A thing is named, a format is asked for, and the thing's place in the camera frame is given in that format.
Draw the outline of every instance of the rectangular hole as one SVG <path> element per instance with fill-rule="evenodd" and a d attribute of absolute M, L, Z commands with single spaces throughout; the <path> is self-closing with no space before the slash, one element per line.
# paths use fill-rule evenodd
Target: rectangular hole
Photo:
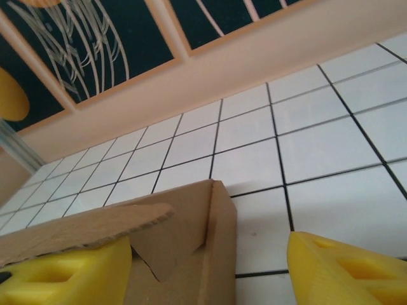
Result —
<path fill-rule="evenodd" d="M 404 287 L 376 288 L 369 289 L 369 292 L 383 305 L 407 304 L 407 289 Z"/>
<path fill-rule="evenodd" d="M 369 259 L 338 259 L 339 265 L 356 280 L 391 280 L 390 271 Z"/>

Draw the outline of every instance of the white curved line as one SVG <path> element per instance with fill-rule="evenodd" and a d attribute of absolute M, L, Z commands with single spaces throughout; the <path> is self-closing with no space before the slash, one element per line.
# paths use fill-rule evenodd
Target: white curved line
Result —
<path fill-rule="evenodd" d="M 247 11 L 249 12 L 250 18 L 252 18 L 253 22 L 259 21 L 260 17 L 257 14 L 257 10 L 254 7 L 252 0 L 243 0 L 244 5 L 246 6 Z"/>
<path fill-rule="evenodd" d="M 205 7 L 204 3 L 201 0 L 196 0 L 196 2 L 198 3 L 199 7 L 201 8 L 202 12 L 205 14 L 207 20 L 210 22 L 210 24 L 212 24 L 212 26 L 214 27 L 215 31 L 217 32 L 217 34 L 221 37 L 224 36 L 223 31 L 221 30 L 221 28 L 217 25 L 216 21 L 213 19 L 212 15 L 209 13 L 209 11 L 207 10 L 207 8 Z"/>
<path fill-rule="evenodd" d="M 103 5 L 100 3 L 99 0 L 94 0 L 94 1 L 95 1 L 96 5 L 98 6 L 98 8 L 100 9 L 100 11 L 102 12 L 103 17 L 106 19 L 107 24 L 109 24 L 110 29 L 112 30 L 112 32 L 113 32 L 113 34 L 114 34 L 114 37 L 116 38 L 116 40 L 117 40 L 117 42 L 118 42 L 118 45 L 119 45 L 119 48 L 120 48 L 120 52 L 121 52 L 121 56 L 123 57 L 123 63 L 124 63 L 124 66 L 125 66 L 126 80 L 128 80 L 128 79 L 130 78 L 130 73 L 129 73 L 129 71 L 128 71 L 127 56 L 126 56 L 126 52 L 125 52 L 125 50 L 124 50 L 123 44 L 121 43 L 120 36 L 119 36 L 119 34 L 117 33 L 117 30 L 116 30 L 116 28 L 114 27 L 112 21 L 110 20 L 110 17 L 109 17 L 109 15 L 107 14 L 106 10 L 104 9 Z"/>
<path fill-rule="evenodd" d="M 58 69 L 58 67 L 55 65 L 55 61 L 54 61 L 54 59 L 52 59 L 52 56 L 51 56 L 51 53 L 50 53 L 50 48 L 49 48 L 49 46 L 51 47 L 51 48 L 53 48 L 54 49 L 54 53 L 58 53 L 58 52 L 60 52 L 60 53 L 62 53 L 64 56 L 65 56 L 65 58 L 66 59 L 68 59 L 67 58 L 67 55 L 65 54 L 65 52 L 64 52 L 64 50 L 62 49 L 62 47 L 58 44 L 58 42 L 52 37 L 52 35 L 45 29 L 45 27 L 44 27 L 44 25 L 41 23 L 41 21 L 39 21 L 39 23 L 38 23 L 38 16 L 30 16 L 26 11 L 24 11 L 21 7 L 19 7 L 19 6 L 17 6 L 17 5 L 15 5 L 14 3 L 8 3 L 9 4 L 9 6 L 17 13 L 17 14 L 19 14 L 20 15 L 20 17 L 26 22 L 26 24 L 30 27 L 30 29 L 33 31 L 33 33 L 35 33 L 35 35 L 37 36 L 37 38 L 39 39 L 39 41 L 40 41 L 40 43 L 42 44 L 42 46 L 43 46 L 43 48 L 44 48 L 44 50 L 45 50 L 45 52 L 48 54 L 48 57 L 49 57 L 49 59 L 50 59 L 50 62 L 51 62 L 51 64 L 52 64 L 52 67 L 53 67 L 53 69 L 54 69 L 54 71 L 55 71 L 55 73 L 56 73 L 56 75 L 57 75 L 57 78 L 58 78 L 58 81 L 59 81 L 59 83 L 61 84 L 61 85 L 64 85 L 63 84 L 63 80 L 62 80 L 62 78 L 61 78 L 61 76 L 60 76 L 60 73 L 59 73 L 59 69 Z M 47 40 L 50 40 L 52 43 L 50 43 L 50 45 L 48 46 L 46 43 L 45 43 L 45 41 L 43 40 L 43 39 L 47 39 Z M 71 64 L 71 66 L 72 66 L 72 69 L 75 69 L 76 70 L 76 66 L 75 66 L 75 64 L 72 64 L 72 62 L 70 62 L 70 64 Z M 87 87 L 86 87 L 86 85 L 85 85 L 85 83 L 83 82 L 83 80 L 82 80 L 82 78 L 80 77 L 80 76 L 78 76 L 78 79 L 79 79 L 79 81 L 80 81 L 80 83 L 81 83 L 81 85 L 82 85 L 82 87 L 83 87 L 83 89 L 84 89 L 84 91 L 85 91 L 85 94 L 86 94 L 86 96 L 87 96 L 87 98 L 89 98 L 89 92 L 88 92 L 88 89 L 87 89 Z"/>
<path fill-rule="evenodd" d="M 107 39 L 106 32 L 109 28 L 107 25 L 106 19 L 104 18 L 103 20 L 100 20 L 98 13 L 96 12 L 95 6 L 89 5 L 87 6 L 85 3 L 85 6 L 88 9 L 89 15 L 93 15 L 99 29 L 101 30 L 101 38 L 103 40 L 103 43 L 106 45 L 106 51 L 107 51 L 107 56 L 109 57 L 109 65 L 110 65 L 110 75 L 111 75 L 111 88 L 114 87 L 114 65 L 112 61 L 112 51 L 110 49 L 110 44 L 109 40 Z"/>
<path fill-rule="evenodd" d="M 100 91 L 104 91 L 105 87 L 105 64 L 104 64 L 104 47 L 103 47 L 103 38 L 99 30 L 99 25 L 98 25 L 98 20 L 96 20 L 96 16 L 89 10 L 88 7 L 86 7 L 86 4 L 84 2 L 78 1 L 78 8 L 76 13 L 79 15 L 80 18 L 86 19 L 86 21 L 89 23 L 90 28 L 92 29 L 92 32 L 95 36 L 96 43 L 93 45 L 93 49 L 95 50 L 95 60 L 97 60 L 96 56 L 98 52 L 100 52 L 100 67 L 102 69 L 102 75 L 101 75 L 101 89 Z"/>
<path fill-rule="evenodd" d="M 49 52 L 50 48 L 53 49 L 52 52 L 54 54 L 58 54 L 58 58 L 59 58 L 58 61 L 61 63 L 61 66 L 64 68 L 65 71 L 67 71 L 67 70 L 65 69 L 64 63 L 66 60 L 69 62 L 69 64 L 71 65 L 72 71 L 74 71 L 75 74 L 78 76 L 78 79 L 83 87 L 83 90 L 85 91 L 86 97 L 89 98 L 90 96 L 89 96 L 88 88 L 86 87 L 86 84 L 83 81 L 82 77 L 79 75 L 79 71 L 77 70 L 75 63 L 73 62 L 73 60 L 71 58 L 68 57 L 65 50 L 61 47 L 61 45 L 58 43 L 58 41 L 51 35 L 51 33 L 49 33 L 46 30 L 45 26 L 42 24 L 42 21 L 36 15 L 36 12 L 32 11 L 31 7 L 28 6 L 27 7 L 28 10 L 32 13 L 32 16 L 30 16 L 26 11 L 24 11 L 19 6 L 15 6 L 15 4 L 13 4 L 13 3 L 10 3 L 9 5 L 21 16 L 21 18 L 27 23 L 27 25 L 31 28 L 31 30 L 35 33 L 37 38 L 40 40 L 41 44 L 43 45 L 45 51 L 48 54 L 48 57 L 52 61 L 52 66 L 55 70 L 55 73 L 57 73 L 57 75 L 59 76 L 60 83 L 61 83 L 62 78 L 60 77 L 59 69 L 55 66 L 55 61 L 54 61 L 54 59 L 52 59 L 51 53 Z"/>
<path fill-rule="evenodd" d="M 90 65 L 92 66 L 92 70 L 93 70 L 93 77 L 95 80 L 95 87 L 96 87 L 96 94 L 100 93 L 100 89 L 99 89 L 99 76 L 97 75 L 97 70 L 96 70 L 96 65 L 95 65 L 95 60 L 93 59 L 93 54 L 91 53 L 91 49 L 89 47 L 88 41 L 85 38 L 85 35 L 82 31 L 82 28 L 79 25 L 79 22 L 77 21 L 74 13 L 72 12 L 71 8 L 69 7 L 68 4 L 66 4 L 65 1 L 62 1 L 62 5 L 64 6 L 65 10 L 68 12 L 70 18 L 72 19 L 72 22 L 75 25 L 76 30 L 78 31 L 78 34 L 80 36 L 80 38 L 82 39 L 82 43 L 85 46 L 86 52 L 89 54 L 89 57 L 91 59 L 90 61 Z"/>

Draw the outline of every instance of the yellow circle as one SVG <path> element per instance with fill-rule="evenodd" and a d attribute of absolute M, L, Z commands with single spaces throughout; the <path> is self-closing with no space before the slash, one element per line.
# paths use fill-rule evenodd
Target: yellow circle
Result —
<path fill-rule="evenodd" d="M 49 8 L 61 3 L 61 0 L 20 0 L 25 4 L 35 6 L 36 8 Z"/>
<path fill-rule="evenodd" d="M 0 117 L 8 121 L 21 121 L 30 111 L 30 102 L 17 81 L 0 68 Z"/>

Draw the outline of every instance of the cardboard box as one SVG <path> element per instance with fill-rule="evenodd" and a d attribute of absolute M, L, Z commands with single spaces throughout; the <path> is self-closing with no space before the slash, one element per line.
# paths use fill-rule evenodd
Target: cardboard box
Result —
<path fill-rule="evenodd" d="M 234 304 L 236 221 L 222 182 L 205 180 L 2 236 L 0 266 L 127 234 L 125 305 Z"/>

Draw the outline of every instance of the yellow 3d-printed part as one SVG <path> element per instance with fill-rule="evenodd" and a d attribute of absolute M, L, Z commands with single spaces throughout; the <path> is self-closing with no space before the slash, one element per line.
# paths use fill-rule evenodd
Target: yellow 3d-printed part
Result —
<path fill-rule="evenodd" d="M 119 305 L 132 253 L 128 237 L 92 250 L 51 254 L 0 269 L 0 305 Z"/>
<path fill-rule="evenodd" d="M 303 232 L 287 258 L 298 305 L 407 304 L 407 262 Z"/>

